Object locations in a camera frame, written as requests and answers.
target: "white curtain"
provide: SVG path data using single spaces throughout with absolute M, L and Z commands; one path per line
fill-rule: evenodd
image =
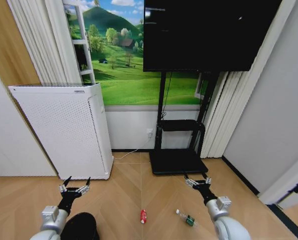
M 62 1 L 7 1 L 40 82 L 81 85 Z
M 296 0 L 283 0 L 250 71 L 222 73 L 204 124 L 201 158 L 220 158 L 239 122 Z

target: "power outlet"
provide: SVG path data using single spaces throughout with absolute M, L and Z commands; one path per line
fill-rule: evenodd
M 153 136 L 153 128 L 147 128 L 147 134 L 148 138 L 151 138 Z

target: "door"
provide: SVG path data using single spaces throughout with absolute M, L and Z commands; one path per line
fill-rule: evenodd
M 283 209 L 298 205 L 298 184 L 278 201 L 278 205 Z
M 0 176 L 55 176 L 0 80 Z

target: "black tv screen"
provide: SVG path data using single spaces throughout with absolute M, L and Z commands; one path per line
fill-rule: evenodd
M 282 0 L 146 0 L 146 72 L 248 71 Z

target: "blue sky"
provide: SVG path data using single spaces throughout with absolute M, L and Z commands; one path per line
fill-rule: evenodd
M 134 25 L 140 24 L 143 18 L 143 0 L 99 0 L 100 7 L 112 14 L 127 19 Z M 93 0 L 80 0 L 82 11 L 94 7 Z

